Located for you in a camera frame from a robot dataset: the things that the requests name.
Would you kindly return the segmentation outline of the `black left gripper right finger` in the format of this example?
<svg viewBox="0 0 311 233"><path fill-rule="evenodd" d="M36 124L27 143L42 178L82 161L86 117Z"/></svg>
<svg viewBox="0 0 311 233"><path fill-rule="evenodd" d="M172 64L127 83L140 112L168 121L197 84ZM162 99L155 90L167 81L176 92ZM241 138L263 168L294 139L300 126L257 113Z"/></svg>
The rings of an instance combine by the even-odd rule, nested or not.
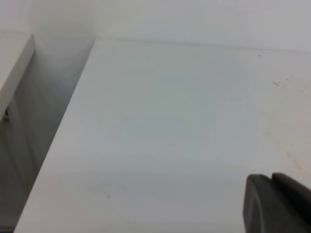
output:
<svg viewBox="0 0 311 233"><path fill-rule="evenodd" d="M300 215L311 214L311 190L283 173L273 173L272 181Z"/></svg>

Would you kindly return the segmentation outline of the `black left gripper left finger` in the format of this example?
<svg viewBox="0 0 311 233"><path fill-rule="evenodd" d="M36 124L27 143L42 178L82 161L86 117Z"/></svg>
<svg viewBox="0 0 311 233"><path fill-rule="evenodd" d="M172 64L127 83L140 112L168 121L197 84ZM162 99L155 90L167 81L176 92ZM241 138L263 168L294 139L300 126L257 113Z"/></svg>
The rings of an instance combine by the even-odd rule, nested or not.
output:
<svg viewBox="0 0 311 233"><path fill-rule="evenodd" d="M247 177L243 221L247 233L309 233L311 215L300 215L282 195L272 178Z"/></svg>

